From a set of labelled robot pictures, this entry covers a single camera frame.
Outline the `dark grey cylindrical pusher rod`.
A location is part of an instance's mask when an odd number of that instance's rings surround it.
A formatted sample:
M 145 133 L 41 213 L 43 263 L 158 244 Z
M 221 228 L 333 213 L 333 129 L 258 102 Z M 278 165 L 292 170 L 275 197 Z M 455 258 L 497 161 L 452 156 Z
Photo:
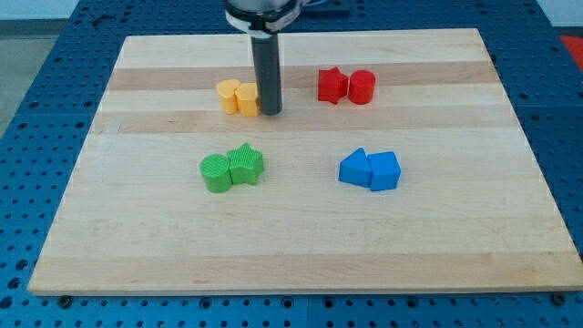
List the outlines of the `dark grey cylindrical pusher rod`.
M 279 38 L 251 38 L 251 52 L 261 111 L 276 116 L 282 110 Z

